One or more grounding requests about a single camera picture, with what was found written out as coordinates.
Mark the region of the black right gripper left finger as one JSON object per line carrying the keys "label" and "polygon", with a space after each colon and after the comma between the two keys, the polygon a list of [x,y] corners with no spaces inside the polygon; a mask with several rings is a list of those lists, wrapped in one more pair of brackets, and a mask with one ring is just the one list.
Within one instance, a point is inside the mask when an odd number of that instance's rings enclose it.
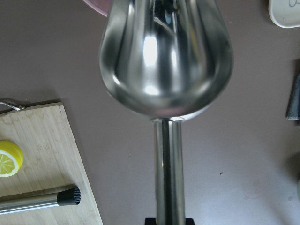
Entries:
{"label": "black right gripper left finger", "polygon": [[157,225],[155,217],[147,217],[145,218],[145,225]]}

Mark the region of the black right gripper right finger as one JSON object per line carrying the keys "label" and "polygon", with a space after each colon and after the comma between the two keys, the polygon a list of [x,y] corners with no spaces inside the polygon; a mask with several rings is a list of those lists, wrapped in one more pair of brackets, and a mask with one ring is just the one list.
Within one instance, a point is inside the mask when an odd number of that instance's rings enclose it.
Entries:
{"label": "black right gripper right finger", "polygon": [[192,218],[186,218],[186,225],[195,225],[195,222]]}

